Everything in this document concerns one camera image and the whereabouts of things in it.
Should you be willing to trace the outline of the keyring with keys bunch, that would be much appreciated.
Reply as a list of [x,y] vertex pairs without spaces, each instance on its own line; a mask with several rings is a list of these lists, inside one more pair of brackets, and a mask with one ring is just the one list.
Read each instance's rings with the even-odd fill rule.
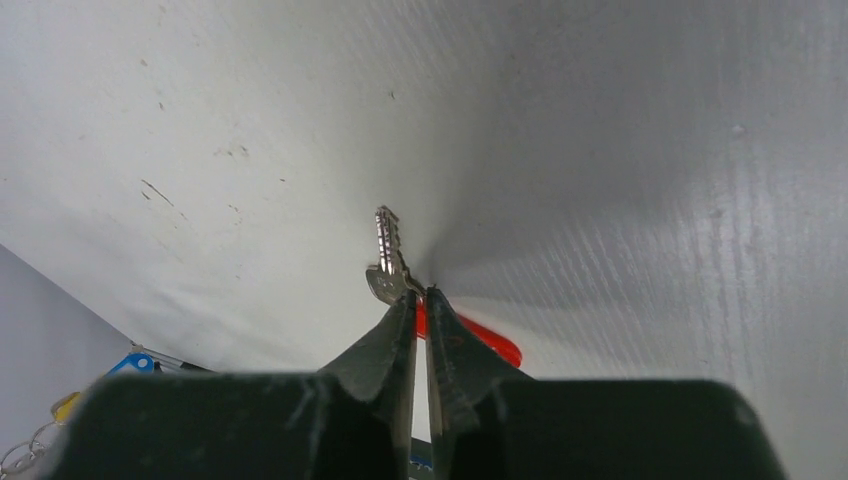
[[[110,370],[98,376],[119,374],[174,374],[184,372],[208,372],[208,369],[170,355],[133,343],[129,353]],[[73,391],[54,402],[50,407],[50,421],[40,426],[23,441],[11,446],[1,455],[2,479],[35,479],[37,466],[64,426],[70,420],[77,405],[93,382],[82,391]]]

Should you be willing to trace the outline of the red tagged key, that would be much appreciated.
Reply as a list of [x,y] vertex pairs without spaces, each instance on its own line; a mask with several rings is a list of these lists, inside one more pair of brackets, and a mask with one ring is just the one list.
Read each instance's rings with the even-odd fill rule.
[[[408,268],[401,251],[402,242],[399,230],[399,218],[383,205],[375,211],[378,260],[365,270],[368,287],[375,298],[392,305],[406,290],[416,293],[418,298],[416,312],[416,334],[425,339],[428,333],[424,287],[416,280]],[[460,322],[479,340],[494,350],[513,367],[520,367],[523,355],[519,347],[505,336],[478,322],[458,316]]]

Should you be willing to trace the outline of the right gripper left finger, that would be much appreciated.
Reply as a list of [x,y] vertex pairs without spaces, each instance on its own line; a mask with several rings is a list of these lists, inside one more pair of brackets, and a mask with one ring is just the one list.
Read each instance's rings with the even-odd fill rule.
[[406,291],[377,324],[320,369],[339,405],[326,447],[344,479],[406,479],[411,450],[418,296]]

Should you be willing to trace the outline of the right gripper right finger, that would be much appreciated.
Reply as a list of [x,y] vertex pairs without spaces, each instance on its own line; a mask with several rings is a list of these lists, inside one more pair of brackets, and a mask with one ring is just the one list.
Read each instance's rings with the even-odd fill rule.
[[425,296],[429,418],[438,479],[502,479],[497,403],[502,381],[531,376],[504,360],[465,327],[444,293]]

